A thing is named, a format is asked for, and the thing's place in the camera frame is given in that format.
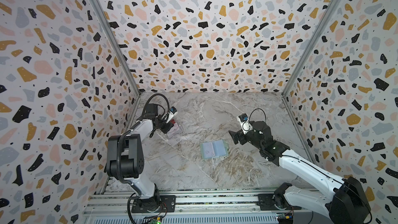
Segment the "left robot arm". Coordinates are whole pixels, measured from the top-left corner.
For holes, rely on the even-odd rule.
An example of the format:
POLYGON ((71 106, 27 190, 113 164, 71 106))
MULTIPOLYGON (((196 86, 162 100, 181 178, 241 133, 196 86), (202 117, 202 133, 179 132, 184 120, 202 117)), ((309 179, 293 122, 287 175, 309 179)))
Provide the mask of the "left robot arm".
POLYGON ((146 104, 142 118, 125 133, 108 140, 106 173, 133 190, 127 201, 128 213, 175 210, 176 197, 161 196, 157 185, 144 173, 142 141, 152 137, 156 130, 167 134, 175 125, 173 118, 177 109, 171 107, 160 115, 159 107, 154 103, 146 104))

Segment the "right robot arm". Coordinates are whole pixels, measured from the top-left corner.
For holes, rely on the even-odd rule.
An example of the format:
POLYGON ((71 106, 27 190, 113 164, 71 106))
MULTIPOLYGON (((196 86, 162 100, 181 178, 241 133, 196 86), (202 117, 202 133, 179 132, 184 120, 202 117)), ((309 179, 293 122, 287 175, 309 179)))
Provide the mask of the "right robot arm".
POLYGON ((373 220, 371 207, 357 179, 343 178, 328 172, 300 156, 288 145, 275 140, 265 121, 240 121, 241 130, 229 131, 234 144, 253 145, 261 157, 286 169, 317 191, 300 189, 283 183, 274 191, 276 208, 284 210, 298 206, 329 218, 335 224, 369 224, 373 220))

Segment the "clear acrylic card box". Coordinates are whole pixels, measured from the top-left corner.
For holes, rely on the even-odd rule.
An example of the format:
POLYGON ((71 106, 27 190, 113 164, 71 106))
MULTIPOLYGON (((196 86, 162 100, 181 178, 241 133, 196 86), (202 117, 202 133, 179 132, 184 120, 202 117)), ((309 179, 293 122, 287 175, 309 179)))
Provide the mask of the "clear acrylic card box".
POLYGON ((170 121, 170 123, 173 125, 170 130, 167 132, 166 136, 170 140, 174 136, 182 134, 183 133, 183 128, 182 126, 174 119, 170 121))

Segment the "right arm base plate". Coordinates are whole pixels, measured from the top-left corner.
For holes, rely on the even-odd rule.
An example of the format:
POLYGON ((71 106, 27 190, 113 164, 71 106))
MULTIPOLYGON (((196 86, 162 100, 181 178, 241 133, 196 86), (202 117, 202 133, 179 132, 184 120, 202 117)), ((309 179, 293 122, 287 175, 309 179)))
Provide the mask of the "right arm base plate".
POLYGON ((291 211, 291 210, 301 210, 299 206, 293 206, 287 202, 284 196, 274 194, 258 194, 257 206, 260 207, 262 211, 291 211))

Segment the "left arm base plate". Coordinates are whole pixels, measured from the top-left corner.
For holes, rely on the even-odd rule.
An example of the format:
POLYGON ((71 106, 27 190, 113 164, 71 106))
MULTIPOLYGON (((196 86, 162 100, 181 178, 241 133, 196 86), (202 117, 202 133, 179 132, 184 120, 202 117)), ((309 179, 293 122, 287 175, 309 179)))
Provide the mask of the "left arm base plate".
POLYGON ((164 212, 167 211, 167 213, 173 213, 175 211, 175 204, 175 195, 153 196, 149 199, 134 200, 131 205, 131 212, 149 214, 162 210, 164 212))

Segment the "aluminium front rail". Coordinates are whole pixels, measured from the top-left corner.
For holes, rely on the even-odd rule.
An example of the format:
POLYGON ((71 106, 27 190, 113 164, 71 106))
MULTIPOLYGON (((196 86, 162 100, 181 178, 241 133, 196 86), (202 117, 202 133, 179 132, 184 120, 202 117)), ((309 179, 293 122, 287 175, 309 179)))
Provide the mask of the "aluminium front rail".
POLYGON ((128 213, 127 201, 131 192, 106 192, 102 195, 91 196, 88 205, 83 211, 86 218, 94 216, 155 216, 166 214, 167 216, 177 214, 257 214, 257 213, 297 213, 299 211, 310 211, 329 216, 327 204, 331 203, 320 191, 315 188, 305 187, 303 189, 292 187, 292 199, 288 201, 293 206, 299 206, 301 210, 291 211, 262 211, 257 206, 258 194, 274 194, 275 188, 255 189, 214 189, 214 190, 172 190, 161 191, 160 195, 175 195, 176 204, 173 213, 164 211, 154 213, 128 213))

